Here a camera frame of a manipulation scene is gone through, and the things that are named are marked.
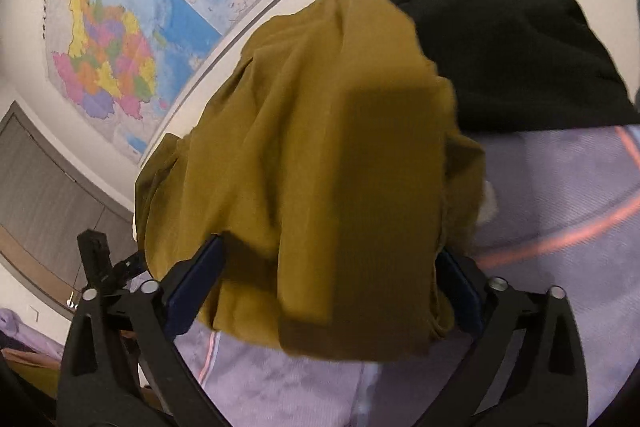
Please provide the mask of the olive mustard jacket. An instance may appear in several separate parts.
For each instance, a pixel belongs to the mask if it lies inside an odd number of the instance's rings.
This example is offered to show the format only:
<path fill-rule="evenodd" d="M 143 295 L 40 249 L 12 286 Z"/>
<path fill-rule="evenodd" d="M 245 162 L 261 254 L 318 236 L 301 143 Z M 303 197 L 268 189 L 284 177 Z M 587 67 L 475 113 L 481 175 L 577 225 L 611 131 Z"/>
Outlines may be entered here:
<path fill-rule="evenodd" d="M 483 198 L 485 155 L 456 108 L 387 0 L 273 17 L 139 173 L 151 273 L 218 234 L 227 261 L 200 311 L 214 329 L 329 360 L 424 352 L 454 327 L 436 257 L 468 246 Z"/>

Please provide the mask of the lilac garment on rack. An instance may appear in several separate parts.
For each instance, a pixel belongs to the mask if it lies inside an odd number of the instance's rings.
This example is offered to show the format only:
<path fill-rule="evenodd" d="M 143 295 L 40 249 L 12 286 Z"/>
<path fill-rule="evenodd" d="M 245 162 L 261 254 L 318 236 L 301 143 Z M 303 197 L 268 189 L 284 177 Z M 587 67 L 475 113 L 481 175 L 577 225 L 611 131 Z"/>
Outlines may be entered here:
<path fill-rule="evenodd" d="M 61 361 L 64 346 L 26 325 L 20 317 L 9 309 L 0 310 L 1 332 L 6 337 L 12 338 L 29 349 L 47 355 L 48 357 Z"/>

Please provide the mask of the black garment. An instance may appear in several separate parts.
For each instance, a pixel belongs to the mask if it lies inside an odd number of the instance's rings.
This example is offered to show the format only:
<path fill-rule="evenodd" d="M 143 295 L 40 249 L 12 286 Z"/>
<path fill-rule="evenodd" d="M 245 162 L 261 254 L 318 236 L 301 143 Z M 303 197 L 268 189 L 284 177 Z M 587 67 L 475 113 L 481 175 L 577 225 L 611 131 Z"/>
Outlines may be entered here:
<path fill-rule="evenodd" d="M 457 97 L 466 135 L 638 124 L 576 0 L 390 0 Z"/>

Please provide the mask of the colourful wall map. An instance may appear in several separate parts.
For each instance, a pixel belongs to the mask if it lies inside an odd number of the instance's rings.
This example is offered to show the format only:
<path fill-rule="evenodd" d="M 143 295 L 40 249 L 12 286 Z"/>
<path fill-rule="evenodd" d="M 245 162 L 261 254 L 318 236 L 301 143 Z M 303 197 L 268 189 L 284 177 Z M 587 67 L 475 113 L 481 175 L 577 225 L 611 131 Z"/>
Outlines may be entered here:
<path fill-rule="evenodd" d="M 145 158 L 177 106 L 276 0 L 46 0 L 48 76 L 117 152 Z"/>

